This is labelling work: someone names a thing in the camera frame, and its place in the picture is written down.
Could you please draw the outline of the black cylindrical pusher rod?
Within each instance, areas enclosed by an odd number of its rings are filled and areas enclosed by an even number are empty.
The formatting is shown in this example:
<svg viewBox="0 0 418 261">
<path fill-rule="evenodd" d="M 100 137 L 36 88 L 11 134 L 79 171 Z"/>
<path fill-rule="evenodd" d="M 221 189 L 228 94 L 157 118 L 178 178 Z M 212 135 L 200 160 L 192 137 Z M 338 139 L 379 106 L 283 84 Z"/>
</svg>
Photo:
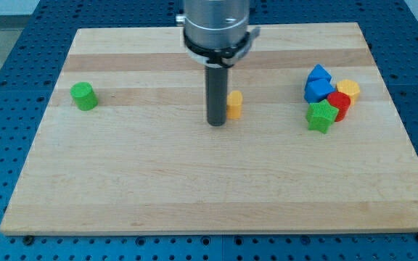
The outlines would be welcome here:
<svg viewBox="0 0 418 261">
<path fill-rule="evenodd" d="M 212 126 L 226 122 L 228 70 L 205 67 L 206 118 Z"/>
</svg>

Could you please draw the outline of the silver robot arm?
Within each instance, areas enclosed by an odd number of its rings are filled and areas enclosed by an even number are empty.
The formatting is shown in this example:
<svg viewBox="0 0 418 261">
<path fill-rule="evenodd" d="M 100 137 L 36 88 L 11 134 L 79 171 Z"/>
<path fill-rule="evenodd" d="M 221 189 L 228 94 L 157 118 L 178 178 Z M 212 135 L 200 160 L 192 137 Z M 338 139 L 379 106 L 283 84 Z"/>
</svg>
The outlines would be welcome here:
<svg viewBox="0 0 418 261">
<path fill-rule="evenodd" d="M 206 120 L 226 122 L 229 69 L 251 50 L 261 28 L 248 30 L 247 0 L 186 0 L 176 24 L 183 28 L 187 54 L 205 67 Z"/>
</svg>

